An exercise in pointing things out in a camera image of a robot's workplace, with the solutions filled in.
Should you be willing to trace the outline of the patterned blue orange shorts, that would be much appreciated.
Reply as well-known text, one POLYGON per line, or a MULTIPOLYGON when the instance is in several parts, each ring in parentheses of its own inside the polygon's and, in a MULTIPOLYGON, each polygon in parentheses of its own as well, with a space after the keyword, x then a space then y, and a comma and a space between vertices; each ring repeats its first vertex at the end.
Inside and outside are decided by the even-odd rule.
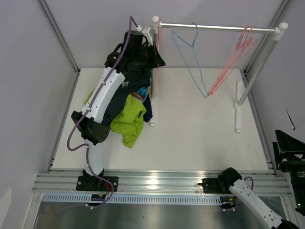
POLYGON ((140 101, 141 103, 143 103, 145 101, 145 99, 147 98, 148 94, 149 94, 149 88, 151 86, 151 80, 152 78, 152 70, 148 70, 143 76, 143 82, 140 86, 140 88, 136 89, 135 91, 133 91, 131 93, 131 95, 137 99, 138 101, 140 101))

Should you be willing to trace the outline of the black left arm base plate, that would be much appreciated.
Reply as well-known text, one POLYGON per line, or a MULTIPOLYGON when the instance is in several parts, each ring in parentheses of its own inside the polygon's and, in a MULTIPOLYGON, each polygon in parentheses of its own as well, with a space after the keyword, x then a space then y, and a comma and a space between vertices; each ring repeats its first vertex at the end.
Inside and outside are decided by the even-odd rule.
MULTIPOLYGON (((113 185, 113 191, 117 192, 119 178, 118 177, 104 177, 113 185)), ((77 191, 100 191, 100 192, 111 192, 111 186, 100 179, 92 176, 79 176, 76 184, 77 191)))

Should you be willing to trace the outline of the blue wire hanger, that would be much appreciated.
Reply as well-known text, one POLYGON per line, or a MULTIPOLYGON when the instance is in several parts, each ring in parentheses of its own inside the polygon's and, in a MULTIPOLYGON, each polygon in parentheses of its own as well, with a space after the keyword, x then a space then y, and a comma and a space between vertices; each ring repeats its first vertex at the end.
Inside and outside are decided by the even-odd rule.
POLYGON ((193 25, 194 28, 195 28, 195 35, 193 36, 193 39, 190 42, 185 40, 183 37, 181 37, 175 31, 171 32, 171 37, 172 37, 172 40, 175 44, 175 47, 176 47, 184 65, 185 65, 185 67, 188 71, 188 74, 191 77, 193 83, 195 84, 196 88, 200 92, 201 96, 204 99, 207 99, 208 96, 209 96, 208 95, 208 90, 207 90, 207 86, 206 86, 206 83, 205 83, 205 80, 204 80, 204 75, 203 75, 202 69, 200 67, 200 62, 199 62, 199 59, 198 59, 198 56, 197 56, 197 53, 196 53, 196 49, 195 49, 197 37, 198 37, 198 34, 199 34, 199 27, 198 27, 197 23, 195 23, 195 22, 192 22, 191 25, 193 25), (181 49, 181 44, 186 46, 190 50, 190 52, 192 53, 192 58, 190 60, 188 60, 186 58, 186 56, 184 55, 184 53, 181 49), (193 63, 196 71, 199 73, 199 78, 197 78, 194 75, 194 71, 191 70, 190 62, 193 63))

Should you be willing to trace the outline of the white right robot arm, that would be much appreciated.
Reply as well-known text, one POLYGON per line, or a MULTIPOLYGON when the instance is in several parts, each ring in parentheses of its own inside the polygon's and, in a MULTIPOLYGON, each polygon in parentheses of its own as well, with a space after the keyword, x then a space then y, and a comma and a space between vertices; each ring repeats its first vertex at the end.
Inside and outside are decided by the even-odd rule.
MULTIPOLYGON (((305 143, 281 130, 275 130, 273 142, 276 168, 289 173, 294 192, 295 211, 305 215, 305 143)), ((283 219, 269 208, 247 185, 241 175, 232 167, 218 175, 218 188, 231 192, 245 204, 268 229, 296 229, 294 223, 283 219)))

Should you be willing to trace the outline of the lime green shorts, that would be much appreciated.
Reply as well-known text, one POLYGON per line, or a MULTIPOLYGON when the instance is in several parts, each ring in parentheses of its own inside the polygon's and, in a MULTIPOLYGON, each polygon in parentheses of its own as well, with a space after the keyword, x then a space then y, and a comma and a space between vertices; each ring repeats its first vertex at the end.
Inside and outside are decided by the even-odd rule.
POLYGON ((130 94, 126 99, 124 108, 109 126, 85 118, 81 123, 81 130, 84 132, 82 136, 96 145, 105 141, 109 132, 113 131, 122 135, 122 141, 126 147, 132 148, 143 129, 145 112, 143 103, 130 94))

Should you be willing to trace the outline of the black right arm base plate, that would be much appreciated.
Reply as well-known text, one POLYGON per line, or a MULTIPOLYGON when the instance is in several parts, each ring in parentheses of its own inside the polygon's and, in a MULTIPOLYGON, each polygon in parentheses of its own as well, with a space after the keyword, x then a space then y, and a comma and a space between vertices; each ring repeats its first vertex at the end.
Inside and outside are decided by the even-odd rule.
POLYGON ((203 192, 205 194, 230 194, 228 189, 223 188, 217 178, 202 179, 203 192))

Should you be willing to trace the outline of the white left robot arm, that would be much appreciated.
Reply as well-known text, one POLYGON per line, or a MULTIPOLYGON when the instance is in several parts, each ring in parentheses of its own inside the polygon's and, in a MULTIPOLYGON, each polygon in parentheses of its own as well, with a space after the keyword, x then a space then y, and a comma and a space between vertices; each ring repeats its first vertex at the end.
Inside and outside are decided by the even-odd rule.
POLYGON ((104 166, 102 144, 111 122, 123 110, 127 98, 145 101, 151 85, 152 70, 165 66, 153 41, 150 27, 127 31, 123 42, 107 56, 102 76, 84 107, 73 111, 74 130, 79 130, 86 147, 87 186, 100 190, 104 166))

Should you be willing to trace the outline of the navy blue shorts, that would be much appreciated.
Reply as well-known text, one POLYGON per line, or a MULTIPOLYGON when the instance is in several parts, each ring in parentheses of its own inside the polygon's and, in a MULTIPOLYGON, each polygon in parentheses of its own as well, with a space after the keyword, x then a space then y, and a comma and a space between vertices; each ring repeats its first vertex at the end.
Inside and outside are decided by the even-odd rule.
POLYGON ((153 118, 153 111, 150 97, 147 96, 143 102, 143 106, 146 109, 145 114, 143 115, 144 122, 148 123, 153 118))

